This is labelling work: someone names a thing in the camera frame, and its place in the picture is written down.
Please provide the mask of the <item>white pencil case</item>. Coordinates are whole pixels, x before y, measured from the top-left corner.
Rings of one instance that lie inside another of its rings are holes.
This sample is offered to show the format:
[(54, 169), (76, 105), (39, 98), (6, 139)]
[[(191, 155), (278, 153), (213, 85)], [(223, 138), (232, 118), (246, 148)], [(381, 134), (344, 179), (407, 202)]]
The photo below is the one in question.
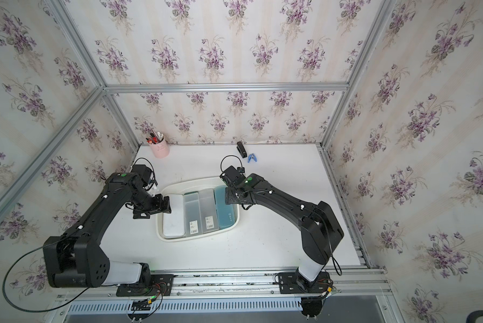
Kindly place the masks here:
[(185, 235), (184, 196), (169, 195), (170, 213), (163, 214), (162, 233), (166, 239), (181, 238)]

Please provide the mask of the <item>light blue pencil case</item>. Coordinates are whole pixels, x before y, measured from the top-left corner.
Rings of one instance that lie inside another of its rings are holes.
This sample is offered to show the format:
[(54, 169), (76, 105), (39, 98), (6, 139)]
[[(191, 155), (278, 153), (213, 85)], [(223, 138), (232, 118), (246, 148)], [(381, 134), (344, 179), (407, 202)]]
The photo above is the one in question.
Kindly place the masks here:
[(217, 221), (220, 230), (228, 229), (236, 223), (233, 205), (226, 203), (226, 188), (225, 186), (219, 186), (214, 189)]

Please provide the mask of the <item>white storage basin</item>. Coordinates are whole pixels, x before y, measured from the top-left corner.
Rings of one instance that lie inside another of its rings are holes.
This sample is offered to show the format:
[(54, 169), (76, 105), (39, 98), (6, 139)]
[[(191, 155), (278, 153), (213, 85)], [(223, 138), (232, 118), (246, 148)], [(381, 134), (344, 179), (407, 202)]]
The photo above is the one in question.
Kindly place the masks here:
[[(185, 195), (188, 192), (197, 192), (197, 191), (202, 191), (204, 189), (214, 189), (219, 187), (219, 186), (225, 186), (224, 183), (218, 178), (202, 178), (198, 180), (189, 180), (186, 182), (180, 182), (177, 184), (172, 184), (165, 189), (163, 189), (162, 194), (165, 196), (169, 195)], [(203, 234), (195, 237), (186, 237), (185, 235), (181, 238), (174, 238), (174, 239), (166, 239), (162, 233), (162, 227), (163, 227), (163, 213), (159, 213), (156, 215), (156, 228), (157, 228), (157, 235), (158, 238), (161, 239), (164, 242), (183, 242), (187, 240), (193, 240), (193, 239), (200, 239), (200, 238), (206, 238), (210, 236), (214, 236), (217, 234), (222, 234), (225, 233), (229, 230), (233, 230), (238, 223), (240, 222), (240, 207), (238, 205), (233, 205), (234, 208), (234, 213), (236, 217), (236, 223), (232, 226), (229, 227), (228, 229), (215, 231), (211, 232), (208, 234)]]

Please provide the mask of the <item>clear plastic box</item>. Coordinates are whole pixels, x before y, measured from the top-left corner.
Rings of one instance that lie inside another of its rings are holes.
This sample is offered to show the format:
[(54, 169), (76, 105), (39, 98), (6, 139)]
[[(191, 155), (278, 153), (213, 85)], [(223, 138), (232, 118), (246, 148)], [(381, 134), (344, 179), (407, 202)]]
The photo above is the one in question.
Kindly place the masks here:
[(184, 195), (184, 217), (186, 237), (219, 231), (213, 189), (186, 193)]

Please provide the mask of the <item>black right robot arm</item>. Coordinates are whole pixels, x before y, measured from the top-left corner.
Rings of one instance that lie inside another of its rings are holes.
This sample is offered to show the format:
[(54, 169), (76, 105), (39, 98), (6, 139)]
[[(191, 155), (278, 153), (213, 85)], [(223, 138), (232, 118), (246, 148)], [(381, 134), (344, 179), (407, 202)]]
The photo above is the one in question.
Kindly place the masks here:
[(301, 234), (302, 249), (307, 256), (297, 269), (297, 283), (311, 286), (332, 261), (334, 251), (345, 236), (332, 207), (323, 201), (310, 203), (298, 199), (257, 174), (244, 176), (235, 168), (220, 175), (226, 185), (225, 202), (248, 209), (265, 207), (292, 223)]

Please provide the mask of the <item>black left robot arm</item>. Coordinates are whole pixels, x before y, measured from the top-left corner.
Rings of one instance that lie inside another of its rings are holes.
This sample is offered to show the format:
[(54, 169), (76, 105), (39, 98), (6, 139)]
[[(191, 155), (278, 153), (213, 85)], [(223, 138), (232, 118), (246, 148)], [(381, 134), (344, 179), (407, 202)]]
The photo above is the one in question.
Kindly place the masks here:
[(131, 172), (116, 172), (84, 215), (61, 236), (52, 236), (43, 245), (48, 283), (54, 288), (95, 288), (105, 285), (151, 284), (146, 263), (111, 261), (102, 250), (102, 238), (119, 211), (129, 205), (133, 219), (171, 211), (170, 199), (150, 195), (155, 183), (153, 171), (145, 165)]

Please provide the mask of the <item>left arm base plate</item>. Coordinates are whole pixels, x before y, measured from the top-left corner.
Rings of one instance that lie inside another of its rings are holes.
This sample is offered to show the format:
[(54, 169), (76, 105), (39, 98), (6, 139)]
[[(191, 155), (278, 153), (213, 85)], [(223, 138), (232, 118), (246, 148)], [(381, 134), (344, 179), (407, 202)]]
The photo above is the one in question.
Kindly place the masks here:
[(174, 275), (152, 275), (149, 282), (119, 285), (116, 297), (151, 297), (162, 294), (167, 297), (172, 291)]

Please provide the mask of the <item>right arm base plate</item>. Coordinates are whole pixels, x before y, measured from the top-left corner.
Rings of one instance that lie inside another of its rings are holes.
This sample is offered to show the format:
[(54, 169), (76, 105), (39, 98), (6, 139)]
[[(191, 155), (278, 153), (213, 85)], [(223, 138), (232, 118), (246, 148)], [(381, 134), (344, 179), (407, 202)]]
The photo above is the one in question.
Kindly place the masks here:
[(333, 289), (333, 280), (329, 273), (321, 271), (312, 281), (295, 272), (282, 272), (276, 275), (276, 282), (279, 286), (280, 294), (327, 294)]

